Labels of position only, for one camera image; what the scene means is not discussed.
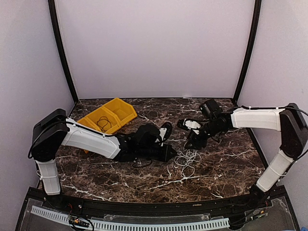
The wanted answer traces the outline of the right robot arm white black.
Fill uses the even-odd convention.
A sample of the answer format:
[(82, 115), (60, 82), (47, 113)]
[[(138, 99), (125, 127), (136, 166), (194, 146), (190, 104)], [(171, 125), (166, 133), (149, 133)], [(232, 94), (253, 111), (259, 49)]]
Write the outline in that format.
[(179, 128), (190, 131), (186, 149), (200, 150), (206, 147), (209, 138), (234, 128), (266, 129), (280, 133), (278, 153), (251, 186), (245, 199), (250, 209), (263, 203), (274, 184), (285, 177), (291, 166), (307, 153), (304, 149), (308, 142), (308, 125), (304, 119), (307, 113), (295, 103), (281, 107), (237, 106), (224, 111), (215, 100), (210, 99), (200, 105), (200, 110), (205, 120), (185, 118), (177, 123)]

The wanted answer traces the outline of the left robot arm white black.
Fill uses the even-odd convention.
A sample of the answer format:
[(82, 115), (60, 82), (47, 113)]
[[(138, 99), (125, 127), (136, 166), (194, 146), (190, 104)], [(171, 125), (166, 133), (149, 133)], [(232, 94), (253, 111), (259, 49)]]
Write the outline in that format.
[(106, 134), (74, 121), (65, 113), (64, 109), (56, 109), (34, 126), (28, 152), (28, 158), (36, 162), (49, 202), (58, 210), (68, 206), (68, 199), (61, 194), (55, 163), (60, 146), (84, 149), (116, 162), (133, 162), (138, 158), (168, 162), (177, 154), (170, 144), (166, 144), (173, 129), (169, 122), (160, 128), (152, 124), (141, 125), (129, 134)]

